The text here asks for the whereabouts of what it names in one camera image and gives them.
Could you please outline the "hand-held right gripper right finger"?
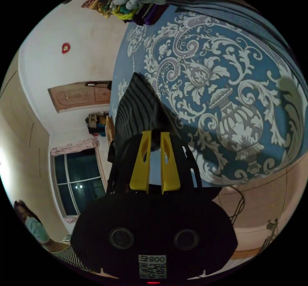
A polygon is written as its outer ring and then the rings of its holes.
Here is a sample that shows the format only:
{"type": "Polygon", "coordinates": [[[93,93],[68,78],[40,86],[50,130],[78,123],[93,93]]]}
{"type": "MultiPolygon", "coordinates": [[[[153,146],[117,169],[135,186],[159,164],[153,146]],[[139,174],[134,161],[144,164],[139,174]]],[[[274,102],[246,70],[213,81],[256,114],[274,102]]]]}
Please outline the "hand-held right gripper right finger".
{"type": "Polygon", "coordinates": [[[181,183],[169,132],[161,133],[160,156],[161,193],[180,190],[181,183]]]}

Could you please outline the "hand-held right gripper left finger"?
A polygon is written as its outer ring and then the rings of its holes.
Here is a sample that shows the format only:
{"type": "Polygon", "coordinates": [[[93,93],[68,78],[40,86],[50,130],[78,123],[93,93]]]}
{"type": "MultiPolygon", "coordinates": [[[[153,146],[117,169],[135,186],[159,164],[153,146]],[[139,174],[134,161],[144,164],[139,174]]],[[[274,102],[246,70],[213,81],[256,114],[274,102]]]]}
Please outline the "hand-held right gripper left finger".
{"type": "Polygon", "coordinates": [[[151,134],[151,131],[144,131],[141,135],[130,180],[130,189],[133,191],[149,192],[151,134]]]}

